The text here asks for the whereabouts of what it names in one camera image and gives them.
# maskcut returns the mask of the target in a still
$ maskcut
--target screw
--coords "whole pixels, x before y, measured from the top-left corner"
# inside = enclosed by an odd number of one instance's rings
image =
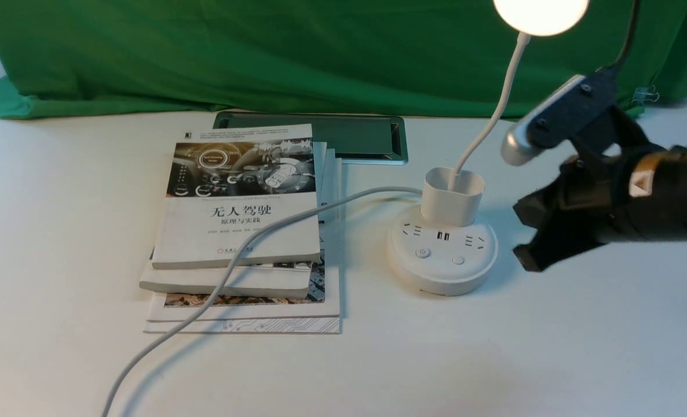
[[[547,124],[547,121],[545,119],[539,119],[536,121],[536,127],[539,127],[542,130],[548,131],[550,130],[549,124]]]

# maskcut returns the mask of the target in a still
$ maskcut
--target power button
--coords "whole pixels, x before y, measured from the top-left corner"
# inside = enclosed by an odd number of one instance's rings
[[[417,256],[420,259],[428,258],[429,254],[431,254],[431,251],[428,248],[415,249],[415,256]]]

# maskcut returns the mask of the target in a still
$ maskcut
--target white tabletop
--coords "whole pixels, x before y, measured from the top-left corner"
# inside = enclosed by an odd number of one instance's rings
[[[0,415],[97,415],[155,339],[138,277],[173,143],[213,114],[0,121]],[[420,187],[484,121],[407,119],[406,166],[346,166],[345,190]],[[687,103],[642,117],[687,144]],[[341,335],[180,335],[131,373],[111,415],[687,415],[687,243],[617,244],[543,274],[510,252],[531,239],[511,206],[569,147],[506,166],[501,122],[468,161],[499,236],[492,277],[457,298],[402,286],[384,258],[414,200],[346,208]]]

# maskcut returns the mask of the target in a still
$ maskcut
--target binder clip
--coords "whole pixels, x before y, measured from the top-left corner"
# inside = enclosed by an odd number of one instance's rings
[[[655,103],[660,100],[660,93],[656,92],[655,86],[637,87],[632,95],[632,107],[645,105],[645,103]]]

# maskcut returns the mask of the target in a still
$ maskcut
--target white flexible neck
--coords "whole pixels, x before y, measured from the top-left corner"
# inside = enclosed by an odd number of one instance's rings
[[[503,115],[503,111],[506,109],[508,104],[508,97],[511,95],[511,86],[513,85],[513,77],[516,75],[516,69],[518,68],[518,62],[521,60],[521,55],[524,53],[524,48],[529,43],[531,36],[519,32],[518,38],[516,39],[516,49],[513,50],[513,56],[511,56],[511,61],[508,64],[508,70],[506,71],[506,78],[503,80],[503,90],[500,92],[500,100],[498,101],[498,106],[495,108],[494,113],[490,116],[490,121],[487,123],[485,128],[480,132],[479,135],[470,143],[470,146],[466,148],[465,153],[459,158],[457,165],[452,169],[452,175],[449,178],[449,185],[447,190],[450,192],[454,191],[457,185],[457,179],[459,178],[460,172],[462,172],[462,167],[465,165],[467,159],[473,152],[478,148],[483,140],[489,135],[490,131],[498,123],[500,116]]]

